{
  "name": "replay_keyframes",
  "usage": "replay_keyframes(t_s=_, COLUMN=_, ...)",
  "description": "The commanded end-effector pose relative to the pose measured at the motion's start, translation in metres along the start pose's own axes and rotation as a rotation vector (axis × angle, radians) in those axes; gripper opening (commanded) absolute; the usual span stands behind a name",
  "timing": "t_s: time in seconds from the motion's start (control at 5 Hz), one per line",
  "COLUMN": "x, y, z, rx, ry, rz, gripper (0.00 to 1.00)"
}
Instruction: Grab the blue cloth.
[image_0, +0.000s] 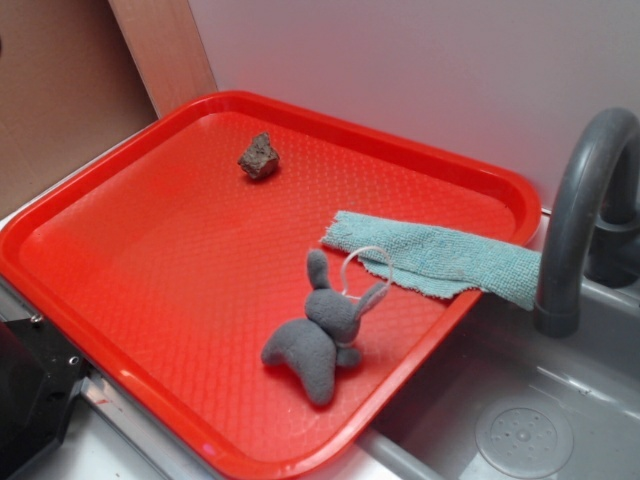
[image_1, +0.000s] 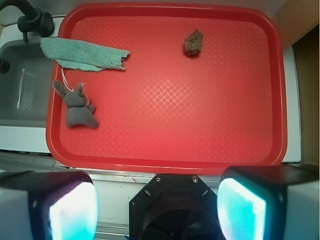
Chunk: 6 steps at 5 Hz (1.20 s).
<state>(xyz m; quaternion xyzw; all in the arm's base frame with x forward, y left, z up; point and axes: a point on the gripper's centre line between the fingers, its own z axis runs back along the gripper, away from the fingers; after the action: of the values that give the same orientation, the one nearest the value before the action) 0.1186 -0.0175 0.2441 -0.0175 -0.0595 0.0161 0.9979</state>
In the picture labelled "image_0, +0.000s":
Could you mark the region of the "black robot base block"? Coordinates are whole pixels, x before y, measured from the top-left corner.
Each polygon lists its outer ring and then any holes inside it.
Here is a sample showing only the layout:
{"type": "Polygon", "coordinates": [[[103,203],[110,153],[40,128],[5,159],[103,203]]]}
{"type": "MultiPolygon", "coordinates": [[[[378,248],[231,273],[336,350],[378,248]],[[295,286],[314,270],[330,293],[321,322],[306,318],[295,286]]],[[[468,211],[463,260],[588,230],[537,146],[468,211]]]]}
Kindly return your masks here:
{"type": "Polygon", "coordinates": [[[13,479],[65,439],[87,362],[48,320],[1,324],[1,477],[13,479]]]}

